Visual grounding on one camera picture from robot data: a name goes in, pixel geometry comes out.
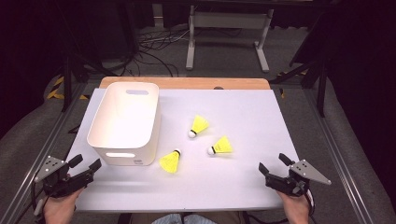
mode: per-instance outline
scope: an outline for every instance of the white plastic basket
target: white plastic basket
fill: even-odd
[[[87,141],[110,165],[149,165],[160,133],[159,88],[153,83],[115,82],[99,105]]]

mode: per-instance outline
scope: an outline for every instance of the aluminum rail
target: aluminum rail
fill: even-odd
[[[312,111],[315,114],[320,129],[323,131],[330,155],[332,157],[332,162],[334,163],[341,181],[343,182],[346,194],[352,203],[359,222],[364,224],[374,223],[366,205],[364,204],[361,194],[359,193],[356,182],[349,172],[347,164],[345,163],[343,156],[341,155],[341,152],[332,136],[332,131],[330,130],[326,119],[322,118],[317,110],[316,99],[313,91],[311,89],[304,90],[304,94]]]
[[[38,153],[37,157],[35,158],[35,162],[33,163],[32,167],[30,168],[29,172],[22,181],[20,188],[18,189],[17,193],[14,196],[14,199],[10,203],[7,211],[3,215],[0,223],[2,224],[14,224],[17,221],[18,216],[20,215],[23,205],[25,204],[28,196],[30,195],[30,188],[32,182],[35,178],[35,173],[40,169],[41,165],[43,164],[44,160],[47,156],[52,152],[59,137],[60,130],[66,123],[67,119],[69,118],[70,114],[73,111],[74,106],[77,103],[78,97],[82,94],[85,89],[85,83],[78,83],[76,84],[76,88],[73,92],[73,101],[71,102],[70,106],[67,108],[66,111],[61,113],[59,118],[56,120],[49,137],[47,138],[44,146],[41,148],[40,152]]]

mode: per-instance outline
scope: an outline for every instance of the basket handle cutout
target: basket handle cutout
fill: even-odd
[[[134,153],[117,153],[117,152],[107,152],[106,155],[108,157],[115,157],[115,158],[133,158],[135,157]]]
[[[130,95],[149,95],[148,91],[141,90],[126,90],[125,92]]]

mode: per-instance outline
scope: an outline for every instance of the table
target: table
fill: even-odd
[[[273,91],[266,80],[258,78],[104,78],[100,89],[92,95],[68,156],[68,160],[77,154],[84,158],[71,169],[72,175],[99,158],[86,139],[105,87],[114,81],[150,81],[160,87],[162,123],[157,156],[149,166],[113,166],[102,162],[94,181],[79,196],[78,210],[169,212],[282,206],[276,193],[265,187],[259,162],[272,173],[286,176],[289,169],[277,159],[278,153],[283,152],[296,161],[298,157]],[[210,90],[218,86],[227,90]],[[191,140],[187,133],[195,112],[202,113],[211,124],[207,131]],[[235,116],[239,119],[231,123]],[[207,147],[224,134],[230,139],[233,153],[208,156]],[[158,159],[175,147],[183,152],[177,172],[171,175],[161,169]]]

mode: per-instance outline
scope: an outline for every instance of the metal stand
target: metal stand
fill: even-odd
[[[242,13],[217,13],[195,12],[195,6],[190,8],[190,41],[187,52],[186,69],[192,70],[195,52],[195,27],[219,27],[219,28],[245,28],[261,29],[262,35],[259,41],[254,42],[255,50],[259,57],[260,65],[264,73],[269,72],[268,63],[265,59],[262,47],[267,37],[274,11],[270,9],[267,14],[242,14]]]
[[[318,85],[318,98],[317,98],[317,108],[319,114],[324,118],[323,106],[324,106],[324,95],[326,91],[326,78],[327,78],[327,69],[325,66],[325,62],[323,60],[312,61],[309,63],[305,63],[288,73],[283,73],[281,77],[277,77],[272,80],[268,80],[270,84],[279,84],[287,79],[297,76],[301,74],[303,71],[308,70],[305,77],[301,81],[301,86],[303,89],[311,89],[315,82],[319,78],[319,85]]]

